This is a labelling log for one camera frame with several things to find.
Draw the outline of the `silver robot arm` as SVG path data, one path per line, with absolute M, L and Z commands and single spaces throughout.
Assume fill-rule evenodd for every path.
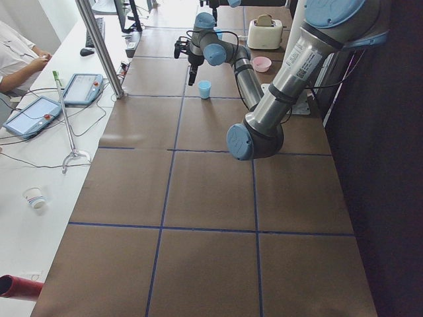
M 330 54 L 378 46 L 389 32 L 390 1 L 306 1 L 297 8 L 305 13 L 299 39 L 266 90 L 254 74 L 247 49 L 220 40 L 209 13 L 199 13 L 191 39 L 175 46 L 175 52 L 188 55 L 189 85 L 204 61 L 211 66 L 230 64 L 240 80 L 249 112 L 242 123 L 229 128 L 226 137 L 229 152 L 238 160 L 271 157 L 282 148 L 282 119 Z
M 208 6 L 211 9 L 212 15 L 217 17 L 217 9 L 220 6 L 230 6 L 232 8 L 239 6 L 248 7 L 283 7 L 287 4 L 286 0 L 201 0 L 199 4 L 201 7 Z

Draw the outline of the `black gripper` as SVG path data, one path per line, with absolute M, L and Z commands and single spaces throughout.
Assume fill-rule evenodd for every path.
M 191 64 L 188 78 L 188 85 L 191 87 L 195 83 L 199 65 L 204 63 L 204 56 L 202 54 L 197 55 L 191 51 L 188 51 L 188 62 Z

